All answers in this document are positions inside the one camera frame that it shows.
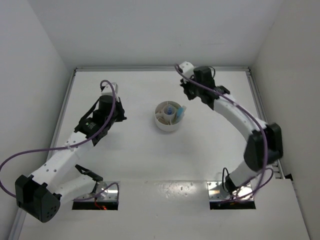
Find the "blue highlighter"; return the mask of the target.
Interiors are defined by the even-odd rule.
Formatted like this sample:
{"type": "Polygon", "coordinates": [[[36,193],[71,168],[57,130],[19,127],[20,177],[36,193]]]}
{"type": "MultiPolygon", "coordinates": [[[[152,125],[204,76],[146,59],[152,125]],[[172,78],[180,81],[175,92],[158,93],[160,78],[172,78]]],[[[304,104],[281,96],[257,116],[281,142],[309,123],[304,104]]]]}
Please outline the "blue highlighter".
{"type": "Polygon", "coordinates": [[[178,122],[181,121],[181,119],[184,117],[184,109],[183,108],[179,108],[176,114],[176,118],[175,118],[175,124],[177,124],[178,122]]]}

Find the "clear blue glue bottle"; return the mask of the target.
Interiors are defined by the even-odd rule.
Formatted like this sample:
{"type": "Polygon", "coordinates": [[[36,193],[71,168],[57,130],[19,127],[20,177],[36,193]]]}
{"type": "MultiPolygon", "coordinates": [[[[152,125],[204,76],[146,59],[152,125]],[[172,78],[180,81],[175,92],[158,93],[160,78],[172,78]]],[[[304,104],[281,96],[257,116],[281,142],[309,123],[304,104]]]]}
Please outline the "clear blue glue bottle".
{"type": "Polygon", "coordinates": [[[172,115],[173,114],[173,108],[171,106],[167,107],[167,111],[166,111],[167,115],[172,115]]]}

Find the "yellow highlighter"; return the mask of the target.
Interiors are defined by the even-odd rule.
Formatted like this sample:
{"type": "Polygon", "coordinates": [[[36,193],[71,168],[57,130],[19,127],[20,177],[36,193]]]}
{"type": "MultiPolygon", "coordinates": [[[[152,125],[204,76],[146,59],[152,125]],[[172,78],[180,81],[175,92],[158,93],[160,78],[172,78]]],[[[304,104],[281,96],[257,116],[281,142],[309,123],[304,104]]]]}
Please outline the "yellow highlighter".
{"type": "Polygon", "coordinates": [[[175,117],[174,119],[172,119],[172,120],[170,121],[170,124],[171,124],[171,125],[174,125],[174,124],[176,124],[176,122],[177,122],[177,118],[175,117]]]}

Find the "green highlighter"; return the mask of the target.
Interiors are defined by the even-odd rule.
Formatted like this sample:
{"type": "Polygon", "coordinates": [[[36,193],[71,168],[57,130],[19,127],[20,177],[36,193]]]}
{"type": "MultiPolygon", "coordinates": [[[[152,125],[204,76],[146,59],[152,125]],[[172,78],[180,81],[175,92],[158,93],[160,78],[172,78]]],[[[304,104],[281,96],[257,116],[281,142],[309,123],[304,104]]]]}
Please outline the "green highlighter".
{"type": "Polygon", "coordinates": [[[183,113],[185,112],[185,110],[186,110],[185,106],[179,107],[176,112],[176,118],[180,118],[183,115],[183,113]]]}

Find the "brown white eraser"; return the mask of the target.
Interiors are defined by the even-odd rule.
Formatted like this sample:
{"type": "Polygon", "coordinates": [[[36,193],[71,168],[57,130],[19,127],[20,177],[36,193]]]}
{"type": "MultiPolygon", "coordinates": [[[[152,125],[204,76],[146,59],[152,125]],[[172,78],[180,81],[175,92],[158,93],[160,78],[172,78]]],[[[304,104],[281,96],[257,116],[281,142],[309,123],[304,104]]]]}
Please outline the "brown white eraser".
{"type": "Polygon", "coordinates": [[[170,125],[170,123],[168,121],[166,121],[164,118],[162,117],[159,117],[157,119],[161,124],[164,124],[164,125],[170,125]]]}

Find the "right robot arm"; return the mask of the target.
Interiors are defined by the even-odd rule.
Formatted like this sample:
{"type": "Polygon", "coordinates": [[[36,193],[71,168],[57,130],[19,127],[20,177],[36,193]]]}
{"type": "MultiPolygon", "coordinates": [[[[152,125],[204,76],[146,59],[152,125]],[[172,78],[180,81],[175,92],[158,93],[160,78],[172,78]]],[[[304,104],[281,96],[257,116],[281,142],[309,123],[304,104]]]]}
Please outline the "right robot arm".
{"type": "Polygon", "coordinates": [[[282,130],[277,123],[266,123],[239,105],[231,92],[216,85],[216,71],[210,66],[195,67],[189,62],[175,65],[182,77],[180,86],[189,100],[200,98],[211,110],[228,120],[246,140],[243,161],[232,172],[223,170],[220,193],[227,201],[239,200],[233,195],[251,180],[264,177],[267,167],[284,154],[282,130]]]}

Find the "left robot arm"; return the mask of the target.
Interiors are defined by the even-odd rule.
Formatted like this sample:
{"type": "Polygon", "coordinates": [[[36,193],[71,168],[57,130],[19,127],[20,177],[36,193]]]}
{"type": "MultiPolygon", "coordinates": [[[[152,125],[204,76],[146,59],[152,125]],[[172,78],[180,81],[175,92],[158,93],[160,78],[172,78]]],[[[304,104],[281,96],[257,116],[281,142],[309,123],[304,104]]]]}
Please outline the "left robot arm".
{"type": "Polygon", "coordinates": [[[112,125],[126,120],[118,96],[101,95],[65,142],[64,149],[29,176],[15,181],[17,206],[42,223],[50,221],[60,206],[91,193],[103,178],[77,162],[104,138],[112,125]]]}

